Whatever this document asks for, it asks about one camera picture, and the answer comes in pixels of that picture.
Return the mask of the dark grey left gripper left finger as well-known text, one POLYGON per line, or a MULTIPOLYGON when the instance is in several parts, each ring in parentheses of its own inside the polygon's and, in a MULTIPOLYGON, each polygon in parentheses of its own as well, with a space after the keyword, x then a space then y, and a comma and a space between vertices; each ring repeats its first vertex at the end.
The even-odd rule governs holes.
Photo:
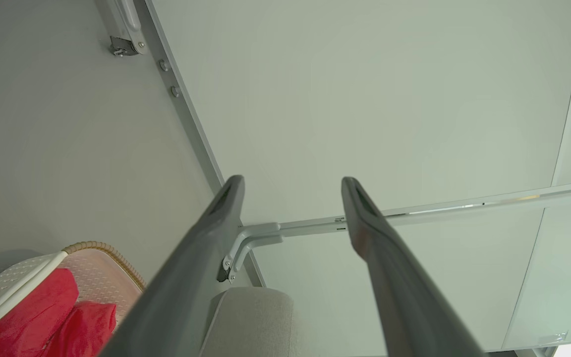
POLYGON ((222 261, 238 235, 242 176, 232 176, 147 285, 103 357, 196 357, 222 261))

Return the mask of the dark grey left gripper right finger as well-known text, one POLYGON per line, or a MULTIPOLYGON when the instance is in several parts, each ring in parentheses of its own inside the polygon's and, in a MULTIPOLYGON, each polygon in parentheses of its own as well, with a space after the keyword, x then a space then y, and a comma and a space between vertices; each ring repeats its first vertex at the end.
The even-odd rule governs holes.
POLYGON ((405 242, 354 177, 342 179, 351 245, 366 262, 391 357, 484 352, 405 242))

